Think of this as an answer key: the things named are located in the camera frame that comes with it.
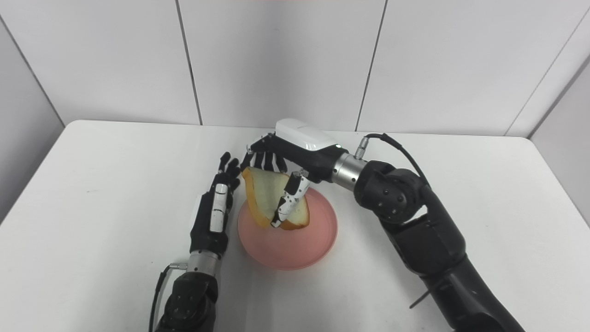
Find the bread slice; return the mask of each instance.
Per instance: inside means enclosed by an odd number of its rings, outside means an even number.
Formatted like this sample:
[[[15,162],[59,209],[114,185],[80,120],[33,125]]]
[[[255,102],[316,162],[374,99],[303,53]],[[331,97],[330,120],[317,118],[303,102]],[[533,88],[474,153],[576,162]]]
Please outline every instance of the bread slice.
[[[273,221],[278,200],[284,194],[289,176],[283,173],[264,171],[259,168],[247,167],[242,172],[246,186],[248,207],[256,223],[268,227]],[[309,225],[309,209],[303,197],[287,220],[281,223],[284,230],[301,229]]]

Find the white tile wall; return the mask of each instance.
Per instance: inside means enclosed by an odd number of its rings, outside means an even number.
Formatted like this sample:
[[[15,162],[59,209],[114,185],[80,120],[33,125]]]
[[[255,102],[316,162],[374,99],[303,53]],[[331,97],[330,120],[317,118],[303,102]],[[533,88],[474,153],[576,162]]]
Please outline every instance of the white tile wall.
[[[389,1],[358,129],[504,135],[589,5]],[[563,65],[570,74],[588,54],[579,52]],[[548,106],[527,112],[540,117]]]
[[[0,223],[62,129],[0,20]]]
[[[174,0],[0,0],[58,113],[199,123]]]
[[[176,3],[0,0],[0,14],[65,123],[199,123]],[[179,4],[204,124],[355,129],[385,0]],[[389,1],[358,129],[528,135],[590,53],[588,8]]]
[[[590,223],[590,67],[575,80],[532,137],[543,158]]]
[[[206,125],[354,130],[385,0],[181,0]]]

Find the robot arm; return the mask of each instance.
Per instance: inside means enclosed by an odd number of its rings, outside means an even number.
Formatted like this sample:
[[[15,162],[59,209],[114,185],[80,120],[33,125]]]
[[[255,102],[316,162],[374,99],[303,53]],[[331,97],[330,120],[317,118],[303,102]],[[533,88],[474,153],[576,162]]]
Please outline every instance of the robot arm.
[[[369,138],[379,138],[400,150],[418,174],[382,161],[363,160]],[[456,332],[524,332],[469,261],[461,232],[419,166],[391,137],[369,134],[352,155],[325,133],[285,119],[277,122],[275,133],[249,146],[242,169],[255,154],[264,153],[301,166],[311,182],[327,181],[352,191],[360,206],[376,214],[406,267],[427,286],[417,302],[431,294]],[[290,194],[286,189],[281,202]],[[428,212],[413,219],[422,206]],[[285,219],[289,208],[294,205],[279,203],[278,219]]]
[[[218,270],[228,244],[228,215],[233,205],[233,192],[240,184],[237,178],[240,174],[239,162],[230,159],[229,152],[221,157],[217,175],[209,190],[201,196],[191,230],[188,263],[173,263],[169,266],[186,272],[174,281],[172,294],[166,302],[156,332],[213,331],[215,304],[219,294]],[[158,280],[149,332],[153,331],[155,304],[167,271],[168,268]]]

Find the pink plate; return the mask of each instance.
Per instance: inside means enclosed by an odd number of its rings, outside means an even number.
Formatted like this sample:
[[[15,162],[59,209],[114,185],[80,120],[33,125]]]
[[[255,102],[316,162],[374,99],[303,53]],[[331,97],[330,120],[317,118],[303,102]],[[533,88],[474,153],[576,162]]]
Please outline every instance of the pink plate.
[[[303,269],[326,256],[338,233],[336,213],[316,190],[310,188],[305,198],[309,225],[296,230],[258,226],[244,202],[238,215],[238,234],[250,256],[276,270]]]

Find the tile grout line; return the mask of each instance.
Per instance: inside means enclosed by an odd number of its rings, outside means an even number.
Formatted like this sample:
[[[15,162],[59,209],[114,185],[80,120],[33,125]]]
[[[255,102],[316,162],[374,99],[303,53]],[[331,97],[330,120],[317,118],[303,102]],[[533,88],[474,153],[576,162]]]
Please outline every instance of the tile grout line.
[[[588,9],[586,9],[586,12],[584,12],[584,14],[582,15],[582,18],[579,20],[578,24],[576,24],[576,27],[573,29],[572,33],[569,35],[568,39],[565,41],[565,43],[563,44],[563,46],[561,47],[561,49],[559,50],[559,52],[557,53],[557,55],[555,56],[555,58],[553,58],[553,61],[551,61],[551,64],[549,65],[549,67],[547,68],[547,70],[545,71],[545,73],[543,74],[543,76],[541,77],[541,79],[539,80],[539,82],[537,83],[537,85],[535,86],[535,88],[533,89],[533,92],[530,93],[529,97],[525,101],[525,104],[522,106],[522,108],[520,109],[520,111],[518,112],[518,114],[516,115],[516,117],[514,117],[514,120],[512,120],[512,123],[510,124],[510,126],[508,126],[508,129],[504,133],[504,136],[506,136],[508,134],[508,132],[510,131],[510,129],[512,129],[512,126],[514,125],[514,123],[516,122],[516,120],[518,119],[518,117],[520,116],[520,114],[522,113],[522,111],[525,109],[526,105],[528,105],[530,99],[533,97],[533,95],[535,94],[535,92],[537,91],[537,89],[539,88],[539,86],[541,85],[541,83],[543,83],[543,80],[545,79],[545,76],[547,76],[547,74],[549,73],[549,71],[551,70],[551,68],[553,67],[553,65],[555,64],[555,61],[557,61],[557,59],[559,58],[559,56],[563,52],[563,49],[568,45],[569,40],[572,39],[573,34],[576,33],[576,31],[578,30],[579,26],[582,24],[582,21],[584,20],[584,18],[586,18],[586,15],[588,14],[588,11],[590,11],[590,6],[588,7]]]
[[[59,113],[57,113],[57,110],[55,109],[55,106],[53,106],[53,103],[51,102],[51,99],[49,99],[49,96],[47,95],[47,92],[45,92],[45,89],[43,89],[43,86],[41,85],[41,82],[39,82],[39,78],[37,77],[37,75],[35,75],[35,72],[33,71],[33,68],[31,67],[31,64],[29,64],[29,61],[25,57],[25,54],[22,52],[22,49],[20,48],[20,46],[17,43],[17,40],[12,35],[12,32],[8,28],[8,25],[6,24],[6,21],[4,21],[4,19],[2,18],[2,15],[0,15],[0,23],[1,23],[2,26],[4,26],[4,28],[8,32],[8,35],[10,36],[10,39],[14,43],[14,46],[16,46],[16,48],[18,50],[18,53],[21,55],[22,60],[25,62],[25,64],[27,65],[27,68],[29,69],[29,71],[33,75],[33,78],[35,79],[35,82],[37,82],[37,86],[39,86],[39,89],[41,89],[41,92],[43,92],[43,95],[45,96],[45,99],[47,99],[47,102],[51,106],[51,110],[53,110],[53,113],[57,117],[58,121],[60,121],[61,126],[63,128],[65,128],[64,121],[61,119]]]
[[[359,116],[356,118],[355,131],[359,129],[360,114],[363,111],[363,105],[365,104],[365,96],[367,94],[367,88],[369,87],[369,79],[371,79],[371,70],[373,69],[373,62],[375,61],[375,54],[377,53],[377,45],[379,44],[379,37],[381,36],[381,27],[383,27],[383,20],[385,19],[385,11],[387,10],[387,3],[389,0],[385,0],[383,6],[383,14],[381,14],[381,22],[379,22],[379,30],[377,30],[377,39],[375,40],[375,48],[373,49],[373,56],[371,57],[371,64],[369,65],[369,73],[367,74],[367,81],[365,82],[365,89],[363,91],[363,98],[360,101]]]
[[[175,0],[176,12],[178,13],[178,22],[181,25],[182,42],[184,43],[184,47],[185,47],[186,62],[188,63],[188,71],[189,71],[189,74],[191,75],[192,92],[195,96],[196,111],[199,114],[199,124],[203,125],[203,118],[201,116],[201,107],[199,106],[199,98],[196,96],[195,75],[192,72],[191,55],[189,54],[188,44],[186,43],[186,33],[184,30],[184,23],[182,21],[181,5],[178,1],[179,0]]]

